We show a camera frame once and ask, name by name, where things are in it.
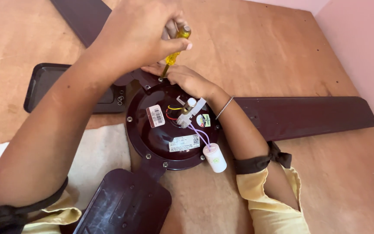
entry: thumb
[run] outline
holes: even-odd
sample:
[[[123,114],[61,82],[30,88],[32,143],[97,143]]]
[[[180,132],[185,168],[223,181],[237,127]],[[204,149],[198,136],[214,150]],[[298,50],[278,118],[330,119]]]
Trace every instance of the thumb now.
[[[193,43],[186,38],[176,38],[170,40],[162,40],[162,50],[165,56],[175,52],[183,50],[190,50],[193,47]]]

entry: yellow screwdriver handle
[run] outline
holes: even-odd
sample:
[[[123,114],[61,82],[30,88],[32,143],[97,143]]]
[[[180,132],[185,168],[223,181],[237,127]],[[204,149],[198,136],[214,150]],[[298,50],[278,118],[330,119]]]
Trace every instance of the yellow screwdriver handle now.
[[[177,32],[177,35],[175,38],[186,38],[188,39],[191,35],[191,29],[189,26],[184,26],[182,28],[180,28]],[[167,56],[165,58],[165,62],[169,65],[169,66],[173,66],[174,63],[175,63],[175,59],[177,58],[177,56],[180,54],[180,52],[175,52],[174,54],[170,54],[169,56]]]

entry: yellow wire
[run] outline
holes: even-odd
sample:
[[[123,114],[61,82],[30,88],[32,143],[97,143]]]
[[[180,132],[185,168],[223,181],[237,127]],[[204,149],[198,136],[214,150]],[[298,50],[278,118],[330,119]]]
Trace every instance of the yellow wire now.
[[[171,107],[169,107],[169,106],[168,106],[168,108],[169,108],[169,109],[172,109],[172,110],[182,109],[182,107],[180,107],[180,108],[171,108]]]

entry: product label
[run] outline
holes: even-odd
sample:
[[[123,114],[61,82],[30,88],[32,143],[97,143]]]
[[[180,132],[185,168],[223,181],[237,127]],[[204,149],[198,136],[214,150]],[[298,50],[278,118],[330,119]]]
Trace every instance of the product label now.
[[[159,105],[148,107],[147,115],[148,119],[150,120],[151,128],[165,124],[164,115]]]
[[[172,142],[168,143],[170,152],[190,150],[200,147],[199,135],[175,137]]]
[[[197,115],[196,122],[200,127],[210,127],[210,117],[208,114]]]

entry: hand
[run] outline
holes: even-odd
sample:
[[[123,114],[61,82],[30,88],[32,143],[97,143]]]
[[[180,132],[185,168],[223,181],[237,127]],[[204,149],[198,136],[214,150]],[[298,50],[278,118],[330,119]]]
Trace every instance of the hand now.
[[[150,66],[141,67],[141,69],[145,72],[161,76],[164,67],[165,65],[163,64],[154,63]],[[206,101],[209,101],[216,90],[221,89],[215,83],[206,80],[200,74],[186,66],[170,66],[166,77],[172,85],[178,84],[186,93],[194,98],[204,98]]]
[[[185,38],[161,38],[163,29],[174,38],[177,28],[186,25],[174,0],[122,0],[86,54],[116,79],[174,52],[191,49],[192,43]]]

